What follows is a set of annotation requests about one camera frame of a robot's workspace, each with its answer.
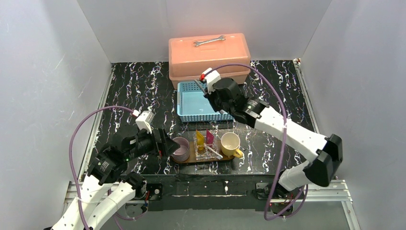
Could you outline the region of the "clear textured glass cup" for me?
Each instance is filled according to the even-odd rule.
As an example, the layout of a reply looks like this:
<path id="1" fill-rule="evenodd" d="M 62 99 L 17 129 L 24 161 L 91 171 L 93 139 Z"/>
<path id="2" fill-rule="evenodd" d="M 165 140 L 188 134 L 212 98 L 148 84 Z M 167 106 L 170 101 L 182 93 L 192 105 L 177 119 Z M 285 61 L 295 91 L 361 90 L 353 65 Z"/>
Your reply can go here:
<path id="1" fill-rule="evenodd" d="M 206 131 L 205 135 L 199 131 L 194 134 L 194 153 L 197 161 L 221 160 L 220 150 L 214 135 Z"/>

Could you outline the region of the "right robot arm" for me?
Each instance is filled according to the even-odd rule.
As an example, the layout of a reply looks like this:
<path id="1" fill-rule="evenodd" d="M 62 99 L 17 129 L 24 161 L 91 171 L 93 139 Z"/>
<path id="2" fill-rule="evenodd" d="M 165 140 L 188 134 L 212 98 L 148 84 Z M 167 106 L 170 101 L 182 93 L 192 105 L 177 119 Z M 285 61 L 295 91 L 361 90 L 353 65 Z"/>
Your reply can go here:
<path id="1" fill-rule="evenodd" d="M 207 78 L 205 98 L 215 111 L 225 111 L 236 121 L 264 131 L 297 150 L 305 162 L 284 170 L 278 186 L 292 191 L 306 184 L 329 186 L 342 163 L 342 140 L 326 137 L 284 119 L 273 107 L 258 98 L 248 98 L 231 78 Z"/>

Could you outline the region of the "yellow ceramic mug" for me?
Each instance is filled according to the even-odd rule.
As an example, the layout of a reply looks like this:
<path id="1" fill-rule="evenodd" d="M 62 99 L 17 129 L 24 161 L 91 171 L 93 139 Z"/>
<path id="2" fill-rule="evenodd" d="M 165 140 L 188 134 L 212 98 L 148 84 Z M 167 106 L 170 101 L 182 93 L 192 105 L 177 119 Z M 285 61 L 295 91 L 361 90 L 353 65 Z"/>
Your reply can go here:
<path id="1" fill-rule="evenodd" d="M 244 153 L 240 150 L 240 138 L 237 134 L 227 132 L 221 137 L 221 151 L 225 156 L 242 158 Z"/>

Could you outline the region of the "purple ceramic mug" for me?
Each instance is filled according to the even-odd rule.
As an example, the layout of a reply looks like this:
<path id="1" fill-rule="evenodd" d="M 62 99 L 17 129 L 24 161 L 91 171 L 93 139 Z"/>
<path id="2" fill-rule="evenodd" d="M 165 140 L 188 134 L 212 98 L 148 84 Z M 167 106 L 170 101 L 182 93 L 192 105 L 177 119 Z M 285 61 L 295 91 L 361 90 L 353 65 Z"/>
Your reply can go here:
<path id="1" fill-rule="evenodd" d="M 175 150 L 175 152 L 171 155 L 174 161 L 176 162 L 184 162 L 190 156 L 190 143 L 186 138 L 183 137 L 175 137 L 173 139 L 176 143 L 179 144 L 179 148 Z"/>

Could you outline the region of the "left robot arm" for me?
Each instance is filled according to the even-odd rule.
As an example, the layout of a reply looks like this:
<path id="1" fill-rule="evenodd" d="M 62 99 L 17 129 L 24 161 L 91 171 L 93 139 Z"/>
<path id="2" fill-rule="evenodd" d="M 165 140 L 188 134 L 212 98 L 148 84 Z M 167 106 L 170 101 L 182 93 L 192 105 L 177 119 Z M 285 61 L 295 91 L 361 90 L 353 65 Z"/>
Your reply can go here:
<path id="1" fill-rule="evenodd" d="M 127 201 L 147 200 L 147 180 L 136 172 L 124 175 L 129 161 L 145 154 L 168 156 L 180 145 L 164 129 L 133 136 L 114 135 L 91 162 L 77 196 L 52 230 L 98 230 Z"/>

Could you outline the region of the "pink toothpaste tube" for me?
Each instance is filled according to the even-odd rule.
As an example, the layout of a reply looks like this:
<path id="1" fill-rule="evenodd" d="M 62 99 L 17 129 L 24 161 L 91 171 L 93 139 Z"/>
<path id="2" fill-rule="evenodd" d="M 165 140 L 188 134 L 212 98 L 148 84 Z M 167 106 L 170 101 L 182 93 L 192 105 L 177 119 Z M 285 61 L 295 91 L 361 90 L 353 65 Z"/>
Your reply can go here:
<path id="1" fill-rule="evenodd" d="M 210 130 L 206 130 L 206 144 L 212 145 L 214 143 L 214 135 Z"/>

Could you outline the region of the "white toothbrush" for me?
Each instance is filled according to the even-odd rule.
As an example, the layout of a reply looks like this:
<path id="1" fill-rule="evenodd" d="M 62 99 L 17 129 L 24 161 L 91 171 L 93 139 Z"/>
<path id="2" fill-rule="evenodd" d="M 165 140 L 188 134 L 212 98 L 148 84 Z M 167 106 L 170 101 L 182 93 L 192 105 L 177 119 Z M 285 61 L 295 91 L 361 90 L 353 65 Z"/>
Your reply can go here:
<path id="1" fill-rule="evenodd" d="M 216 158 L 221 160 L 223 158 L 223 156 L 218 153 L 216 150 L 214 150 L 213 148 L 209 147 L 208 145 L 204 145 L 210 152 L 214 153 L 216 155 Z"/>

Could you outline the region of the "yellow toothpaste tube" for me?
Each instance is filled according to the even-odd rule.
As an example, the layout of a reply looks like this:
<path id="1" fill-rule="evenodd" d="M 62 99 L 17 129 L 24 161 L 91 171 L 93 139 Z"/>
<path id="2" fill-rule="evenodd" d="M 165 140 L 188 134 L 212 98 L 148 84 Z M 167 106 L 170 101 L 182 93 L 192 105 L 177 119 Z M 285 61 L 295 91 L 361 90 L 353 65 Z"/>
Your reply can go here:
<path id="1" fill-rule="evenodd" d="M 196 130 L 195 134 L 196 134 L 196 146 L 197 146 L 197 150 L 198 150 L 198 151 L 203 151 L 203 150 L 204 150 L 204 141 L 205 141 L 205 138 L 204 138 L 204 136 L 203 136 L 198 130 Z"/>

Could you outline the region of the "grey toothbrush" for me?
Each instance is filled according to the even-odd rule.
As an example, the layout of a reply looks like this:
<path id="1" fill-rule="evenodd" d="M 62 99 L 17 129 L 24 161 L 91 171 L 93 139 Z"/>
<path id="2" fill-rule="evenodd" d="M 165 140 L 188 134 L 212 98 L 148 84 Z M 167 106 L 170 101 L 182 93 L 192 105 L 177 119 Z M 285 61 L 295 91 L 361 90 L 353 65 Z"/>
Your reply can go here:
<path id="1" fill-rule="evenodd" d="M 198 80 L 193 80 L 196 85 L 199 87 L 199 89 L 203 92 L 204 95 L 206 95 L 205 89 L 202 87 L 202 85 L 200 84 L 200 82 Z M 219 110 L 220 114 L 224 114 L 225 112 L 223 110 Z"/>

